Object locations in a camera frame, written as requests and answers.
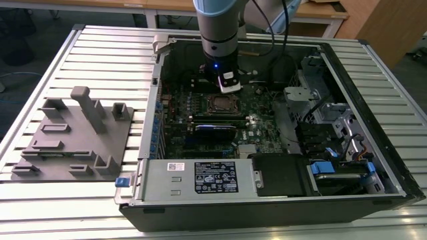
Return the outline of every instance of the black computer side panel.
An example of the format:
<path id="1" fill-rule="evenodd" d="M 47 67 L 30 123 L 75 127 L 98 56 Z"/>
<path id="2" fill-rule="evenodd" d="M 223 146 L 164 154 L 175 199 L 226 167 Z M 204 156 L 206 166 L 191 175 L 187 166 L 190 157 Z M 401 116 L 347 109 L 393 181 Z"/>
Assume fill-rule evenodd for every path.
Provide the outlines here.
<path id="1" fill-rule="evenodd" d="M 349 223 L 410 200 L 410 197 L 387 196 L 164 207 L 123 204 L 119 210 L 142 232 L 202 231 Z"/>

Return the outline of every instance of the motherboard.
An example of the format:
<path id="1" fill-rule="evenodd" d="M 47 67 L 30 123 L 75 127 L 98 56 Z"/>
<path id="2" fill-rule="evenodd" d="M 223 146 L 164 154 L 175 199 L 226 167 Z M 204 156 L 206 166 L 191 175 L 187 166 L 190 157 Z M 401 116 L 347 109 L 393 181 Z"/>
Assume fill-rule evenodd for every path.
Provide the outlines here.
<path id="1" fill-rule="evenodd" d="M 256 84 L 234 94 L 215 91 L 208 84 L 203 90 L 164 85 L 166 158 L 239 159 L 255 153 L 283 153 L 272 110 L 278 93 Z"/>

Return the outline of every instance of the wooden desk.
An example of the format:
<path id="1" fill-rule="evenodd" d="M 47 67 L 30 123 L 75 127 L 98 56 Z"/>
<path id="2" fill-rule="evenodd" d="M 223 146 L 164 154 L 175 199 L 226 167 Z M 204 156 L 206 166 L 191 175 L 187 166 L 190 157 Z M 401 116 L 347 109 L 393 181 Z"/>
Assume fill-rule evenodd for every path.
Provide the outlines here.
<path id="1" fill-rule="evenodd" d="M 159 15 L 196 16 L 194 0 L 0 0 L 0 7 L 144 14 L 152 29 L 159 26 Z M 327 25 L 323 37 L 334 38 L 349 16 L 328 3 L 307 2 L 299 6 L 292 22 Z"/>
<path id="2" fill-rule="evenodd" d="M 144 8 L 148 28 L 158 28 L 158 15 L 196 16 L 194 0 L 147 0 Z M 307 2 L 299 6 L 292 22 L 327 25 L 323 37 L 334 38 L 349 17 L 350 14 L 336 12 L 330 3 Z"/>

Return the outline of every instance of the metal bracket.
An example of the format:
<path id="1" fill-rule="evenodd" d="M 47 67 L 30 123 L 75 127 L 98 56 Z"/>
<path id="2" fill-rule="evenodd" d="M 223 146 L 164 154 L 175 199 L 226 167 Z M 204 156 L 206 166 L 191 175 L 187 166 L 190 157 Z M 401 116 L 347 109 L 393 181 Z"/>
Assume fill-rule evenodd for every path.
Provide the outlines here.
<path id="1" fill-rule="evenodd" d="M 311 90 L 300 86 L 288 86 L 284 88 L 284 94 L 287 99 L 292 101 L 307 102 L 314 99 Z"/>
<path id="2" fill-rule="evenodd" d="M 323 121 L 335 121 L 343 115 L 350 106 L 346 103 L 327 103 L 322 106 L 320 112 Z"/>
<path id="3" fill-rule="evenodd" d="M 170 44 L 176 43 L 176 40 L 170 39 L 168 34 L 156 34 L 152 40 L 154 54 L 162 54 L 170 50 Z"/>
<path id="4" fill-rule="evenodd" d="M 255 186 L 258 189 L 264 188 L 262 171 L 254 171 Z"/>

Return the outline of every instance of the barcode sticker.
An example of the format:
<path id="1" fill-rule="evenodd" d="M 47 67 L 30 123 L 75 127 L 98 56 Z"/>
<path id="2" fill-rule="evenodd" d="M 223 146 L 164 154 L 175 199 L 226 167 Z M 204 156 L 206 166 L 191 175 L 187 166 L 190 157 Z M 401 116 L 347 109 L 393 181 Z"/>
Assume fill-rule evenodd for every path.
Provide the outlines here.
<path id="1" fill-rule="evenodd" d="M 168 171 L 184 171 L 186 163 L 183 162 L 168 162 L 167 163 L 167 170 Z"/>

